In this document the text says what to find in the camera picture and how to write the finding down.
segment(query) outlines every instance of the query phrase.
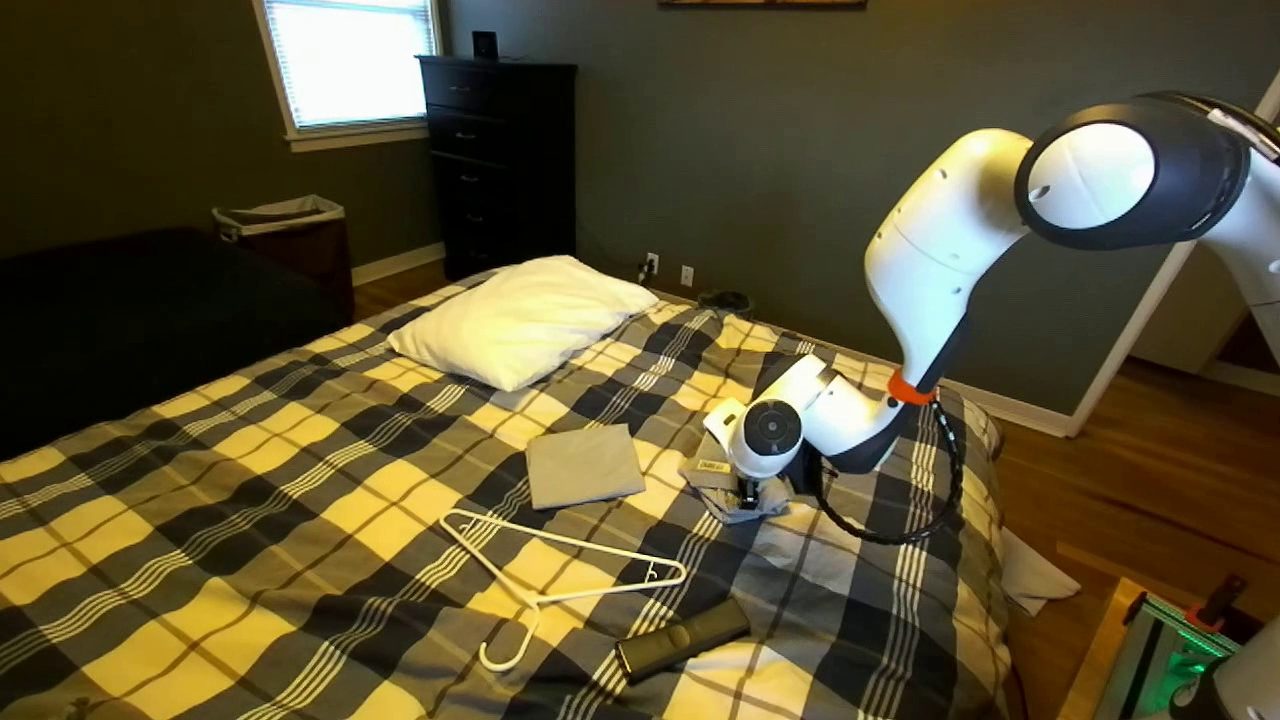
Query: white hanger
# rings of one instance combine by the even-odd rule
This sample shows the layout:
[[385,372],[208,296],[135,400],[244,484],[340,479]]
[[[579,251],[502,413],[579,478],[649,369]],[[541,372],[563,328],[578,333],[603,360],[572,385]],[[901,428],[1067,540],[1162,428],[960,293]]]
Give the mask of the white hanger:
[[[568,550],[588,550],[588,551],[603,551],[603,556],[626,556],[626,562],[645,562],[645,579],[635,586],[603,586],[603,588],[572,588],[572,593],[533,593],[525,588],[521,579],[511,579],[504,570],[496,570],[474,540],[467,533],[477,530],[493,530],[493,533],[521,533],[521,538],[538,538],[538,540],[552,540],[552,544],[568,544]],[[502,519],[502,517],[482,517],[482,513],[465,513],[465,507],[454,507],[443,513],[441,530],[465,550],[477,556],[477,566],[484,566],[525,609],[533,609],[533,623],[525,623],[525,637],[517,646],[517,652],[508,660],[493,660],[489,658],[489,646],[482,646],[482,665],[493,670],[493,673],[508,673],[525,660],[529,652],[529,639],[538,637],[541,628],[541,611],[546,606],[561,606],[561,601],[579,601],[579,595],[617,595],[617,593],[649,593],[649,588],[672,588],[672,586],[685,586],[689,579],[689,566],[679,562],[670,562],[670,556],[649,556],[649,551],[626,551],[626,550],[610,550],[610,544],[591,544],[591,540],[578,540],[578,538],[557,538],[557,533],[546,533],[546,530],[529,530],[529,524],[511,524],[511,519]]]

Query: bed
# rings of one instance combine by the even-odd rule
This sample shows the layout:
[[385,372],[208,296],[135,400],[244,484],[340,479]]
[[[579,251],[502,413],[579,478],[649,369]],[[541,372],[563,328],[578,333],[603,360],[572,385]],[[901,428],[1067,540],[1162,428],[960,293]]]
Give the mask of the bed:
[[[880,366],[685,299],[652,299],[525,389],[392,348],[493,278],[276,351],[121,420],[0,460],[5,718],[1003,718],[995,425],[943,391],[966,438],[960,519],[862,544],[813,499],[725,524],[689,489],[706,413],[817,351],[876,389]],[[626,425],[641,491],[533,507],[525,450]],[[928,420],[853,479],[871,507],[932,506]],[[568,586],[676,586],[546,609]],[[617,646],[737,601],[748,637],[652,678]],[[511,658],[493,673],[482,649]]]

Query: wooden dresser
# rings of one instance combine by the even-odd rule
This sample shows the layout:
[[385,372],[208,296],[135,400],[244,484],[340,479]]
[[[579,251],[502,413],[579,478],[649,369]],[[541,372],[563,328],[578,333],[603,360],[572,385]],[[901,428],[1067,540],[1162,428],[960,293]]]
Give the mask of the wooden dresser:
[[578,68],[424,57],[443,274],[578,251]]

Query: window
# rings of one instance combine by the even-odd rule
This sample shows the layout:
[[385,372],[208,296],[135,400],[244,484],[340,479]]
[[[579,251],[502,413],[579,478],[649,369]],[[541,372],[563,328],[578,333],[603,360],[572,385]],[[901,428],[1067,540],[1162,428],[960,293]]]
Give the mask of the window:
[[424,138],[436,0],[251,0],[296,153]]

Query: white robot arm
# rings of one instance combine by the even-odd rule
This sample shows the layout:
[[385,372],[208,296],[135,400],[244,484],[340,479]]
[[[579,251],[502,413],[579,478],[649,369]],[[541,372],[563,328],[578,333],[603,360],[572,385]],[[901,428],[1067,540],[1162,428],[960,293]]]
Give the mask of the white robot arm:
[[1035,146],[967,133],[922,171],[863,251],[871,299],[903,351],[888,400],[806,356],[753,406],[722,406],[706,428],[744,479],[775,478],[806,443],[846,471],[876,467],[901,425],[932,406],[975,282],[1027,229],[1072,250],[1204,239],[1243,299],[1276,314],[1276,155],[1276,129],[1174,92],[1084,107]]

